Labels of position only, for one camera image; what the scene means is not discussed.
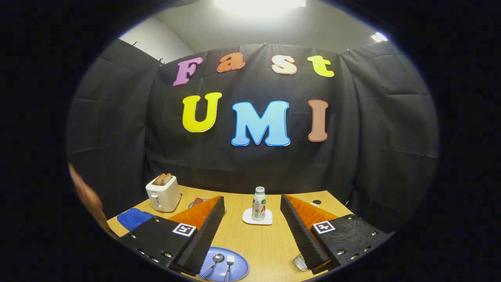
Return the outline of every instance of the ceiling light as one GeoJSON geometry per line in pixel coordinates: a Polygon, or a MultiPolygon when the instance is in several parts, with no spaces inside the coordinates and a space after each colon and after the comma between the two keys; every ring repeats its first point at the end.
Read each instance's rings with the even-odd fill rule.
{"type": "Polygon", "coordinates": [[[381,38],[383,41],[388,41],[388,38],[386,38],[384,35],[382,35],[379,32],[376,32],[376,36],[379,37],[379,38],[381,38]]]}
{"type": "Polygon", "coordinates": [[[216,6],[236,16],[270,16],[295,7],[305,7],[306,0],[214,0],[216,6]]]}
{"type": "Polygon", "coordinates": [[[383,41],[381,38],[377,37],[375,34],[371,36],[372,39],[374,39],[376,42],[381,42],[383,41]]]}

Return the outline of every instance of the bottle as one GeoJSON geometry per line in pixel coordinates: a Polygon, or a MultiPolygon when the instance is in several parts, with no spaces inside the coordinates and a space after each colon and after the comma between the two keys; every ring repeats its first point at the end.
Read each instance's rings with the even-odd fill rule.
{"type": "Polygon", "coordinates": [[[264,187],[256,187],[254,200],[252,202],[252,219],[261,221],[265,218],[266,211],[266,195],[264,187]]]}

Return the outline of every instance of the blue letter m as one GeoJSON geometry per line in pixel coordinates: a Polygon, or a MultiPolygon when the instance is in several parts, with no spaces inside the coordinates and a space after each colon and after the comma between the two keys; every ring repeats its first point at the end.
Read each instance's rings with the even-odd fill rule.
{"type": "Polygon", "coordinates": [[[289,103],[285,101],[273,101],[268,104],[262,117],[259,117],[256,109],[249,102],[240,102],[233,105],[236,112],[236,130],[235,138],[231,143],[235,146],[247,146],[251,142],[246,135],[246,129],[254,143],[261,143],[265,136],[266,129],[268,137],[265,143],[268,146],[287,146],[291,140],[287,137],[287,128],[285,123],[285,112],[289,108],[289,103]]]}

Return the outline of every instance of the blue cloth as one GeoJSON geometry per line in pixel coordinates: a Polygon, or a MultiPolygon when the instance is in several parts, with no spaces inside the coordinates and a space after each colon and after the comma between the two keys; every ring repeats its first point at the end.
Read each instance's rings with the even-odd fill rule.
{"type": "Polygon", "coordinates": [[[122,214],[119,214],[117,216],[117,220],[123,225],[123,227],[131,231],[152,217],[153,215],[151,213],[132,208],[122,214]]]}

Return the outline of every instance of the black backdrop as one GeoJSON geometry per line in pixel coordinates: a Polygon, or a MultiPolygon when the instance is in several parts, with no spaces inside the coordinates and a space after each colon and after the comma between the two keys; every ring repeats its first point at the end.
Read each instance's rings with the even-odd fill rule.
{"type": "Polygon", "coordinates": [[[182,185],[269,194],[328,190],[370,223],[390,232],[426,193],[437,157],[431,97],[416,69],[391,44],[344,54],[307,47],[257,44],[194,54],[159,67],[144,52],[117,40],[79,87],[68,124],[70,160],[115,216],[147,198],[145,184],[171,172],[182,185]],[[243,53],[245,66],[217,72],[219,59],[243,53]],[[295,58],[294,75],[277,74],[271,57],[295,58]],[[330,60],[334,77],[315,73],[310,56],[330,60]],[[172,86],[177,63],[202,57],[187,84],[172,86]],[[201,96],[196,119],[206,115],[205,94],[221,92],[214,126],[202,133],[182,125],[182,100],[201,96]],[[328,102],[323,142],[311,142],[310,99],[328,102]],[[233,146],[232,105],[251,102],[259,115],[268,103],[287,101],[291,144],[233,146]]]}

